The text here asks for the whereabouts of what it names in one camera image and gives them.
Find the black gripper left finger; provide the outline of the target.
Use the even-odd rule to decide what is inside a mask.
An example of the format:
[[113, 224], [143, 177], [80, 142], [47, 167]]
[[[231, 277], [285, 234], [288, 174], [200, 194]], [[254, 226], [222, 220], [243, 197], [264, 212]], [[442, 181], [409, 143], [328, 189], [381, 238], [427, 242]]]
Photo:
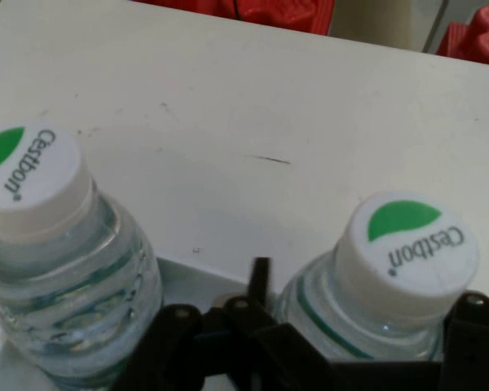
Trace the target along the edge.
[[256, 258], [247, 292], [205, 314], [165, 307], [112, 389], [200, 390], [206, 378], [227, 375], [239, 390], [329, 390], [327, 361], [265, 310], [270, 265]]

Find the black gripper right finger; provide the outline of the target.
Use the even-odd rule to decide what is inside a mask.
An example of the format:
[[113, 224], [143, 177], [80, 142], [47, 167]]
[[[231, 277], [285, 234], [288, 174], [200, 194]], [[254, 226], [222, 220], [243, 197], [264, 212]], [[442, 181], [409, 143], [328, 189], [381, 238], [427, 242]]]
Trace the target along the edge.
[[489, 297], [464, 293], [444, 321], [443, 389], [489, 390]]

